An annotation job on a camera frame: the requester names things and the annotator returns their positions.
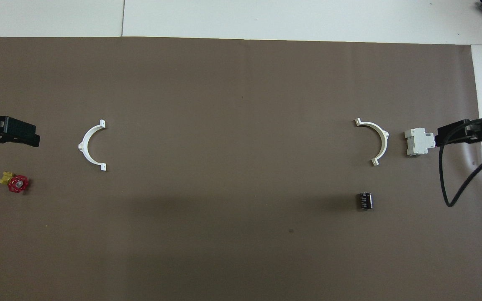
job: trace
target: red valve handle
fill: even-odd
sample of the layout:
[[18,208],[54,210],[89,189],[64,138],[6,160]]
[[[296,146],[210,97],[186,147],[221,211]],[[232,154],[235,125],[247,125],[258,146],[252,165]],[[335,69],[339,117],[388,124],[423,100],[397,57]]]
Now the red valve handle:
[[29,180],[26,176],[18,175],[8,181],[8,190],[12,192],[20,192],[29,186]]

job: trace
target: white plastic bracket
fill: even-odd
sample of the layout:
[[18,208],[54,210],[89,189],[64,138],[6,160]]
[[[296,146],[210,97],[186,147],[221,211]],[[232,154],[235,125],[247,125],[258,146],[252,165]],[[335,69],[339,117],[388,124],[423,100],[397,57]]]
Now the white plastic bracket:
[[85,133],[85,136],[83,137],[83,141],[79,143],[79,145],[77,145],[77,148],[83,152],[85,158],[87,158],[89,162],[91,162],[92,164],[99,165],[101,170],[106,171],[107,164],[97,162],[88,153],[88,141],[90,140],[90,137],[92,137],[92,135],[94,135],[95,132],[101,130],[102,128],[105,128],[105,120],[100,119],[100,124],[93,126],[90,130],[88,130]]
[[407,139],[408,156],[417,156],[427,154],[429,148],[434,148],[434,134],[426,133],[424,128],[411,128],[405,131],[405,138]]
[[368,126],[370,128],[373,128],[373,130],[375,130],[379,134],[381,143],[380,152],[379,154],[377,154],[377,156],[375,156],[375,158],[371,159],[373,166],[379,165],[379,159],[384,155],[384,153],[386,152],[386,148],[388,147],[388,137],[390,137],[390,134],[373,122],[365,122],[360,120],[360,118],[356,118],[354,121],[356,122],[356,126]]

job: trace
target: red knob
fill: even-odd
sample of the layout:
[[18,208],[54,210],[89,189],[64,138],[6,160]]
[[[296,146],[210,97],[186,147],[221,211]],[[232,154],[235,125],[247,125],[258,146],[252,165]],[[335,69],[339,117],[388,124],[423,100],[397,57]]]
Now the red knob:
[[29,180],[26,176],[18,175],[8,181],[8,190],[12,192],[20,192],[29,186]]

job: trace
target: c-shaped white part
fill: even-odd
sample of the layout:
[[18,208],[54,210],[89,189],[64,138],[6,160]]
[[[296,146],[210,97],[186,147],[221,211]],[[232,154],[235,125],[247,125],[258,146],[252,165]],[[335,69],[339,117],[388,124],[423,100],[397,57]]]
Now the c-shaped white part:
[[83,137],[83,141],[79,143],[79,145],[77,145],[77,148],[83,152],[83,154],[85,155],[85,158],[87,158],[89,162],[91,162],[92,164],[99,165],[101,170],[106,171],[107,164],[97,162],[88,153],[88,141],[90,140],[90,137],[92,137],[92,135],[94,135],[95,132],[101,130],[102,128],[105,128],[105,120],[100,119],[100,124],[92,127],[90,130],[87,131],[87,133]]
[[380,136],[380,152],[375,156],[375,158],[371,159],[371,162],[373,163],[373,166],[379,165],[379,159],[384,155],[386,152],[386,148],[388,147],[388,137],[390,137],[390,134],[383,130],[380,126],[374,124],[373,122],[365,122],[360,120],[360,118],[356,118],[354,120],[356,122],[356,126],[368,126],[370,128],[373,128],[377,133],[379,133]]

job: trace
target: black cable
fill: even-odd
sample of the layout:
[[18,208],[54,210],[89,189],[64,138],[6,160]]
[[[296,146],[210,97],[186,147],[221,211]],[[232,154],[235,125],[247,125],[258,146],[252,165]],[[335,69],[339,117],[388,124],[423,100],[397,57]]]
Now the black cable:
[[444,140],[442,141],[442,145],[440,145],[440,153],[438,154],[438,168],[440,170],[440,187],[442,188],[442,195],[444,196],[444,202],[446,203],[446,205],[448,207],[453,207],[456,203],[457,203],[457,200],[459,199],[459,197],[461,196],[461,194],[464,192],[464,189],[466,189],[467,185],[472,181],[472,179],[474,179],[474,177],[482,170],[482,163],[477,166],[476,169],[474,169],[474,171],[467,177],[466,181],[464,181],[464,183],[462,183],[461,187],[459,188],[459,190],[457,191],[457,194],[455,194],[455,196],[453,197],[453,200],[451,200],[451,202],[449,202],[448,198],[447,198],[447,193],[446,193],[446,185],[444,184],[444,169],[442,167],[442,154],[444,153],[444,147],[445,145],[448,143],[449,139],[451,139],[451,137],[453,137],[459,130],[469,126],[469,125],[473,125],[473,124],[482,124],[482,118],[480,119],[477,119],[477,120],[472,120],[472,121],[469,121],[469,122],[465,122],[457,127],[455,127],[454,129],[452,129],[448,135],[446,135],[446,137],[444,138]]

